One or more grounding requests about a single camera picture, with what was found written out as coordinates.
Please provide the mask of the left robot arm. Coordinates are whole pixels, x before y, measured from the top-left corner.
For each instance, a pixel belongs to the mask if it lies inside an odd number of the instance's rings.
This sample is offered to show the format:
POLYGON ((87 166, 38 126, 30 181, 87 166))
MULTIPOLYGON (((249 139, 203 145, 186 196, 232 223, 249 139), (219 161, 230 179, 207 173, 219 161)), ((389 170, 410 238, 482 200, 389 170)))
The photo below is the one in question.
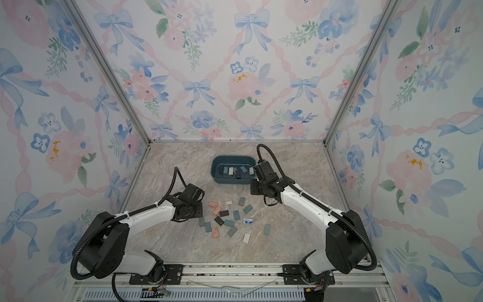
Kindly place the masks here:
POLYGON ((75 280, 103 279, 112 274, 134 274, 156 284, 165 276, 164 261, 154 252, 127 251, 135 235, 163 222, 199 218, 205 192, 188 184, 181 192, 164 196, 152 205, 117 215, 99 214, 72 251, 70 275, 75 280))

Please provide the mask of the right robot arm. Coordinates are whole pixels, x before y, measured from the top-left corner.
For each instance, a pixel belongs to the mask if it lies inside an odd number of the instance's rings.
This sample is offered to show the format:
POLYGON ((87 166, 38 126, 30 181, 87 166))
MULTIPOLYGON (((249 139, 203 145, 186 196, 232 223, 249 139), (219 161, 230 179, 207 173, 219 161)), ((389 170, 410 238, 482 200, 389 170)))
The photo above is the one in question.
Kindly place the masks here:
POLYGON ((252 195, 276 200, 302 214, 324 233, 325 248, 314 250, 299 262, 301 279, 315 284, 334 271, 348 274, 354 269, 373 271, 377 257, 360 216, 333 208, 307 193, 287 176, 279 176, 268 161, 252 168, 252 195))

